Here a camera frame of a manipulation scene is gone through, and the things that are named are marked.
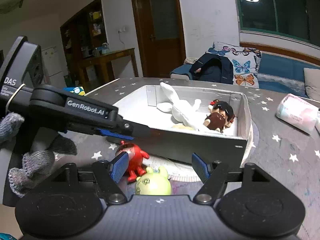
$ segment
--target black backpack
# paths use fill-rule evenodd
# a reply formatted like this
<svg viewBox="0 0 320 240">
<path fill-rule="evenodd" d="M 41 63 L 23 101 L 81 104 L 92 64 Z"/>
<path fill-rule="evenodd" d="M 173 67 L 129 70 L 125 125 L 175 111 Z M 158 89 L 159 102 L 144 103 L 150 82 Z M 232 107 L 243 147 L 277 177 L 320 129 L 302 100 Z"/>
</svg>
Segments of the black backpack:
<svg viewBox="0 0 320 240">
<path fill-rule="evenodd" d="M 233 65 L 227 57 L 205 53 L 190 68 L 193 80 L 233 84 Z"/>
</svg>

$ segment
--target yellow-green toy head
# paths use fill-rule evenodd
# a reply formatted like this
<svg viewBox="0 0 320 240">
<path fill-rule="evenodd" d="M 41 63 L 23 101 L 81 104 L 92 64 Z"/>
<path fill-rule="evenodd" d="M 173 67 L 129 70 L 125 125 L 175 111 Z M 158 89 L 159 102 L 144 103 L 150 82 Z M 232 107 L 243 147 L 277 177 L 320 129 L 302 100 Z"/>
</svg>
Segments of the yellow-green toy head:
<svg viewBox="0 0 320 240">
<path fill-rule="evenodd" d="M 135 193 L 137 195 L 170 195 L 171 185 L 168 180 L 168 172 L 165 167 L 159 167 L 159 173 L 146 168 L 147 173 L 137 177 Z"/>
</svg>

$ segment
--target screw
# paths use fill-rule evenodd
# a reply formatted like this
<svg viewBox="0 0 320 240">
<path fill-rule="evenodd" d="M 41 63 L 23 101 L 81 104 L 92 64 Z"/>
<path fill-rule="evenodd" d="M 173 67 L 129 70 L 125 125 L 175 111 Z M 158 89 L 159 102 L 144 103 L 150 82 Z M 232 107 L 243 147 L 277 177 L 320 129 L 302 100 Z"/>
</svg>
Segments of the screw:
<svg viewBox="0 0 320 240">
<path fill-rule="evenodd" d="M 209 202 L 210 200 L 212 200 L 212 197 L 208 194 L 199 194 L 197 197 L 196 197 L 196 200 L 200 203 L 207 203 Z"/>
<path fill-rule="evenodd" d="M 112 194 L 110 197 L 109 197 L 109 200 L 112 201 L 112 202 L 121 202 L 124 200 L 124 196 L 121 195 L 121 194 L 118 194 L 118 193 L 115 193 L 115 194 Z"/>
</svg>

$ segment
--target black circular disc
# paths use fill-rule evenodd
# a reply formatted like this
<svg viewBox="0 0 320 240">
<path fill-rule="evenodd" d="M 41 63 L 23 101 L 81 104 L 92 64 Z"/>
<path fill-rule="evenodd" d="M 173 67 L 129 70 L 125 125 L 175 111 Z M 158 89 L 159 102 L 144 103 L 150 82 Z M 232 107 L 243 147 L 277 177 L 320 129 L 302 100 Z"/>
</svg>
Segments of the black circular disc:
<svg viewBox="0 0 320 240">
<path fill-rule="evenodd" d="M 226 194 L 217 212 L 233 230 L 265 238 L 297 233 L 305 216 L 302 202 L 291 193 L 253 194 L 241 188 Z"/>
<path fill-rule="evenodd" d="M 102 214 L 102 205 L 93 193 L 30 193 L 17 203 L 15 214 L 24 233 L 61 238 L 95 224 Z"/>
</svg>

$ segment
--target cardboard box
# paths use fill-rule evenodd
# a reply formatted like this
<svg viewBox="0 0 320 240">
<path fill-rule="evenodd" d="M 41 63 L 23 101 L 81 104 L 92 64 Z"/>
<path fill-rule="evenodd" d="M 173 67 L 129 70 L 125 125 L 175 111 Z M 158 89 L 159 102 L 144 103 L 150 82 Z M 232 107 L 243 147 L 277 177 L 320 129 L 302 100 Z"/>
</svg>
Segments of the cardboard box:
<svg viewBox="0 0 320 240">
<path fill-rule="evenodd" d="M 173 86 L 180 99 L 191 105 L 201 99 L 195 113 L 200 122 L 209 113 L 212 100 L 227 101 L 233 107 L 235 121 L 224 133 L 204 133 L 175 129 L 177 123 L 171 113 L 163 113 L 156 108 L 158 103 L 169 102 L 159 85 L 146 85 L 114 104 L 124 119 L 145 124 L 151 129 L 151 139 L 135 138 L 134 143 L 151 155 L 159 155 L 180 162 L 191 163 L 193 152 L 213 162 L 226 162 L 230 167 L 239 167 L 247 146 L 251 125 L 248 100 L 243 93 L 210 88 Z"/>
</svg>

